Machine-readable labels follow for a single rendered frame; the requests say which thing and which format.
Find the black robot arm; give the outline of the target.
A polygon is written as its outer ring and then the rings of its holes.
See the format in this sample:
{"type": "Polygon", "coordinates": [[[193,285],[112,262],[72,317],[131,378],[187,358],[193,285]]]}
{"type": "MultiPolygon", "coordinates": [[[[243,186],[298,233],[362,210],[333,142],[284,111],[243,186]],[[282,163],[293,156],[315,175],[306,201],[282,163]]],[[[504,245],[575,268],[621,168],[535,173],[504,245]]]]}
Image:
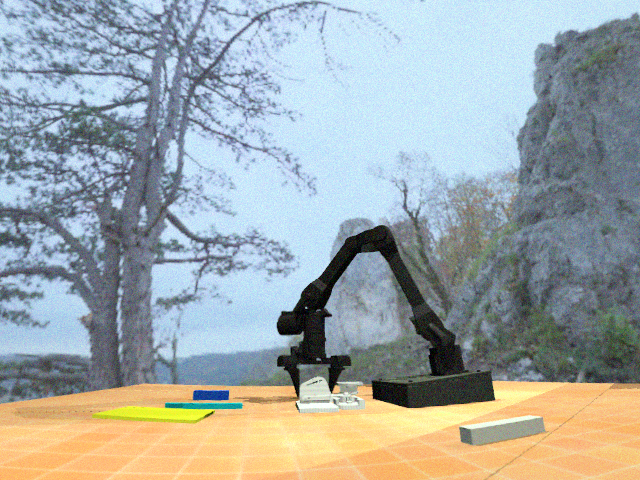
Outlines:
{"type": "Polygon", "coordinates": [[[395,278],[403,289],[414,316],[409,317],[417,335],[430,341],[431,376],[469,373],[464,369],[461,348],[454,345],[456,335],[446,329],[440,318],[426,303],[413,277],[403,263],[390,228],[385,225],[348,237],[319,278],[301,293],[292,311],[281,311],[277,330],[281,336],[310,333],[325,334],[325,317],[332,314],[325,309],[334,285],[358,253],[379,251],[388,261],[395,278]],[[307,308],[307,309],[305,309],[307,308]],[[320,310],[320,311],[318,311],[320,310]],[[304,315],[305,314],[305,315],[304,315]]]}

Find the teal flat bar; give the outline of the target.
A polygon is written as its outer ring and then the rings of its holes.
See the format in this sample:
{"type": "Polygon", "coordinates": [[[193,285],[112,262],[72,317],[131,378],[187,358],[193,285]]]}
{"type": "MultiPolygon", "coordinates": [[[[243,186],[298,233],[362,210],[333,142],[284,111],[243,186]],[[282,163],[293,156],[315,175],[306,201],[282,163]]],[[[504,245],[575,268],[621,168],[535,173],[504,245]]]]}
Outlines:
{"type": "Polygon", "coordinates": [[[165,403],[166,409],[180,408],[180,409],[243,409],[243,403],[165,403]]]}

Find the yellow flat plate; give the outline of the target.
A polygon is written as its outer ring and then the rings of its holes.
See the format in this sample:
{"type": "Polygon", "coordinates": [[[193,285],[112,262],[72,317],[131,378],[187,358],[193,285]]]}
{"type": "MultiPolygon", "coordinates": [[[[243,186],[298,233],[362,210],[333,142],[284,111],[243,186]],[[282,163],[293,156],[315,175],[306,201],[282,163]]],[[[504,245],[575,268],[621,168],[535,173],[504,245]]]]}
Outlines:
{"type": "Polygon", "coordinates": [[[180,408],[151,408],[129,406],[117,408],[115,410],[95,413],[92,418],[99,419],[120,419],[144,422],[170,422],[196,424],[201,420],[213,415],[215,410],[180,409],[180,408]]]}

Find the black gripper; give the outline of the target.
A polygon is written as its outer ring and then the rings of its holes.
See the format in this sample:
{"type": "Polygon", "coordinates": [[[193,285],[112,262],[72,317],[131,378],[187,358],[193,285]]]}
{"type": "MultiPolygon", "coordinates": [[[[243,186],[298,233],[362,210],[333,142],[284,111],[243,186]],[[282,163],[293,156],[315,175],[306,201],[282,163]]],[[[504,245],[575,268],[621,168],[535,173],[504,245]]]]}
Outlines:
{"type": "Polygon", "coordinates": [[[300,394],[300,369],[297,368],[297,364],[331,364],[331,368],[328,368],[329,389],[331,394],[333,394],[339,374],[342,370],[345,370],[343,366],[351,366],[349,356],[331,356],[331,358],[327,358],[327,354],[325,354],[325,342],[325,334],[303,334],[302,358],[296,358],[296,355],[283,355],[277,359],[277,367],[285,367],[284,370],[290,374],[298,397],[300,394]],[[309,358],[312,358],[312,360],[307,360],[309,358]],[[317,361],[317,358],[319,358],[321,362],[307,362],[317,361]]]}

